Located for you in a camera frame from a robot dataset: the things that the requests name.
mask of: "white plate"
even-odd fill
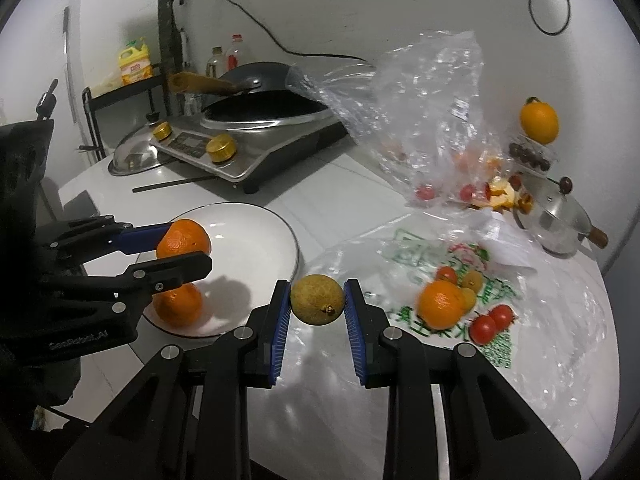
[[[200,318],[187,327],[162,321],[150,304],[144,316],[159,329],[183,337],[210,337],[243,325],[249,313],[271,301],[277,280],[291,280],[298,244],[289,225],[263,207],[238,202],[204,205],[174,218],[189,218],[207,231],[213,268],[194,282],[204,298]],[[138,262],[156,259],[140,253]]]

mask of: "yellow detergent jug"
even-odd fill
[[[149,47],[144,38],[127,43],[127,47],[118,56],[120,75],[125,85],[141,81],[154,74],[149,59]]]

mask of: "fruit container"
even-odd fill
[[[540,175],[546,175],[558,161],[552,148],[518,132],[511,136],[508,152],[517,166]]]

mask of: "plate rim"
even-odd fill
[[[194,207],[192,209],[189,209],[187,211],[185,211],[184,213],[180,213],[178,216],[173,217],[171,220],[169,220],[169,222],[175,222],[178,218],[180,218],[181,216],[184,216],[192,211],[196,211],[197,209],[202,209],[203,207],[207,207],[210,205],[220,205],[220,204],[241,204],[241,205],[248,205],[248,206],[252,206],[252,207],[257,207],[258,209],[264,209],[265,211],[268,211],[269,213],[277,216],[280,220],[282,220],[282,222],[284,223],[284,225],[287,226],[287,228],[289,229],[289,231],[291,232],[291,236],[293,236],[293,243],[296,246],[296,264],[294,265],[294,269],[293,269],[293,273],[291,275],[291,277],[289,278],[289,281],[291,281],[296,273],[298,272],[298,266],[300,265],[300,246],[298,245],[298,239],[296,238],[296,234],[293,231],[292,227],[289,225],[289,222],[287,222],[282,216],[280,216],[278,213],[276,213],[275,211],[272,211],[271,209],[268,209],[264,206],[261,205],[256,205],[256,204],[251,204],[251,203],[247,203],[247,202],[212,202],[210,204],[203,204],[203,205],[199,205],[197,207]],[[144,310],[142,311],[142,316],[155,328],[157,328],[158,330],[161,330],[162,332],[164,332],[165,334],[174,336],[174,337],[181,337],[183,339],[209,339],[212,337],[220,337],[221,335],[225,334],[226,332],[220,332],[219,334],[212,334],[212,335],[182,335],[182,334],[177,334],[175,332],[169,332],[168,330],[162,328],[161,326],[156,325],[153,321],[151,321],[151,319],[149,319],[149,317],[146,315],[145,310],[148,306],[150,306],[152,303],[149,303],[149,305],[147,305]]]

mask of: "brown wooden handle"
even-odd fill
[[[229,81],[222,81],[214,77],[194,74],[192,72],[178,72],[168,77],[169,90],[175,94],[214,94],[220,96],[233,95],[240,89]]]
[[[604,249],[609,243],[609,237],[607,236],[607,234],[597,227],[591,228],[591,232],[588,234],[587,240],[601,249]]]

